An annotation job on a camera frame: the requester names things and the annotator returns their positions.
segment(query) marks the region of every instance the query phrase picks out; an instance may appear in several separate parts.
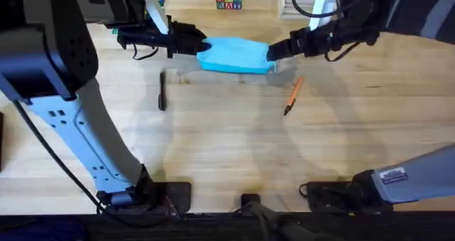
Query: marker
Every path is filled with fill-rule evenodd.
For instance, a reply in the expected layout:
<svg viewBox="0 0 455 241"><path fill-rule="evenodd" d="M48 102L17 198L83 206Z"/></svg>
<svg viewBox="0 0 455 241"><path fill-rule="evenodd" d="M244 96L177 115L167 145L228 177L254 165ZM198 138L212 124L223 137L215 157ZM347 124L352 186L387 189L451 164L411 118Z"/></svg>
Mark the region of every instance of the marker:
<svg viewBox="0 0 455 241"><path fill-rule="evenodd" d="M159 73L159 87L160 93L158 96L158 108L161 111L165 111L168 107L168 99L166 97L166 73L164 70Z"/></svg>
<svg viewBox="0 0 455 241"><path fill-rule="evenodd" d="M294 103L296 102L297 94L299 93L301 84L303 82L304 82L304 78L299 77L299 80L297 80L297 85L292 90L291 97L287 101L287 106L286 106L286 109L284 110L284 116L286 116L291 111L292 107L294 106Z"/></svg>

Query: cable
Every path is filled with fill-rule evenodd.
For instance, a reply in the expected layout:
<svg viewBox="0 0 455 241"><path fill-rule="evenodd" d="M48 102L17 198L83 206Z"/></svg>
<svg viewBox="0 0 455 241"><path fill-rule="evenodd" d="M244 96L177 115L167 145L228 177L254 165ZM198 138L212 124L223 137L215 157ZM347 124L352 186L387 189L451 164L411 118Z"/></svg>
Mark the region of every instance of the cable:
<svg viewBox="0 0 455 241"><path fill-rule="evenodd" d="M291 0L291 1L292 1L292 4L294 5L295 9L300 14L302 14L302 15L304 15L306 17L310 17L310 18L323 18L323 17L334 16L336 14L341 14L344 11L352 8L353 6L356 6L356 5L360 4L360 3L362 3L365 0L355 0L353 2L350 2L347 6L344 6L344 7L340 8L340 9L336 9L335 11L324 13L324 14L312 14L312 13L309 13L309 12L301 9L300 6L297 4L296 0Z"/></svg>
<svg viewBox="0 0 455 241"><path fill-rule="evenodd" d="M152 47L151 49L152 49L152 50L155 49L155 51L151 52L151 53L148 54L148 55L145 55L145 56L136 58L136 56L137 56L137 47L136 47L136 44L135 44L135 43L133 43L133 48L134 48L133 59L135 59L135 60L143 60L143 59L150 58L150 57L156 55L156 53L158 53L158 49L159 49L159 48L156 48L156 49L155 49L154 47Z"/></svg>
<svg viewBox="0 0 455 241"><path fill-rule="evenodd" d="M328 53L326 53L324 55L324 58L330 63L336 62L338 60L343 59L343 57L347 56L347 54L350 53L358 45L360 45L360 42L355 42L354 44L352 44L348 48L346 48L346 50L344 50L342 53L340 53L340 55L336 56L335 59L333 59L333 60L328 57Z"/></svg>
<svg viewBox="0 0 455 241"><path fill-rule="evenodd" d="M35 134L36 138L39 140L39 142L43 145L44 149L50 154L52 159L57 163L57 165L70 177L71 180L76 183L76 185L84 192L84 194L92 201L92 203L96 206L97 210L103 212L105 215L109 216L111 219L117 221L118 223L121 223L123 225L126 225L127 227L135 227L135 228L149 228L149 227L156 227L158 225L161 225L165 223L168 218L163 218L161 220L158 220L155 223L149 223L146 225L137 225L134 223L129 223L126 220L123 220L110 212L108 212L105 208L103 208L100 204L99 201L90 193L90 191L82 184L79 179L71 172L71 170L65 165L65 163L62 162L62 160L57 156L57 154L54 152L54 150L49 146L48 142L44 139L43 135L38 131L36 128L35 124L31 121L30 117L28 116L27 112L23 109L21 103L19 101L14 101L13 102L14 106L18 110L19 114L27 124L27 126L30 128L30 130Z"/></svg>

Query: blue cloth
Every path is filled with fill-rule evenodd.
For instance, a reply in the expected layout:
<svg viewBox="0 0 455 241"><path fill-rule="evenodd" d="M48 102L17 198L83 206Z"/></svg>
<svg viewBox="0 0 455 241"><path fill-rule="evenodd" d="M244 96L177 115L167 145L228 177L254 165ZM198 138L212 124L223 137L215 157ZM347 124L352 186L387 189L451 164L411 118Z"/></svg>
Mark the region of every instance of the blue cloth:
<svg viewBox="0 0 455 241"><path fill-rule="evenodd" d="M227 73L266 74L274 62L267 61L269 45L236 37L212 37L212 48L196 57L204 70Z"/></svg>

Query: orange pencil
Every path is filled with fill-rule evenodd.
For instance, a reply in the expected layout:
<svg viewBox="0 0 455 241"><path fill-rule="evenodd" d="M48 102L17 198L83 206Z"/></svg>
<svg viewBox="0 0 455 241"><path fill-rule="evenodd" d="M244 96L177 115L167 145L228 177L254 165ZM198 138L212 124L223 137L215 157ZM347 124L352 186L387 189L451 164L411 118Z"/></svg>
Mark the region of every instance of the orange pencil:
<svg viewBox="0 0 455 241"><path fill-rule="evenodd" d="M292 107L294 106L294 103L296 102L296 97L297 97L297 95L299 93L301 84L303 82L304 82L304 78L303 77L299 77L299 80L297 80L297 85L292 90L291 97L287 101L286 109L284 110L284 116L286 116L291 111Z"/></svg>

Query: wooden table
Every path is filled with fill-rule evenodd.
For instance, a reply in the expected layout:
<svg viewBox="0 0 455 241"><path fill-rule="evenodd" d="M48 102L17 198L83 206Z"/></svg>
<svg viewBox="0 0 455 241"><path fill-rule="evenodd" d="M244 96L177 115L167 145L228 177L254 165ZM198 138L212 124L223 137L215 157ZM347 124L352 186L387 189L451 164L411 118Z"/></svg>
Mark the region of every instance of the wooden table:
<svg viewBox="0 0 455 241"><path fill-rule="evenodd" d="M281 21L276 0L245 0L242 11L217 11L213 0L168 0L166 11L208 36L274 43L305 21ZM275 210L308 210L297 187L349 179L455 140L455 47L383 34L337 63L297 56L277 75L206 72L194 57L132 60L102 26L90 26L100 58L97 79L122 137L156 181L193 184L192 212L227 212L242 193L259 193ZM157 108L159 72L168 73L170 107ZM293 110L284 106L305 77ZM0 214L94 213L17 115L5 114ZM65 163L94 193L83 165L39 118L33 120ZM453 210L453 198L397 206Z"/></svg>

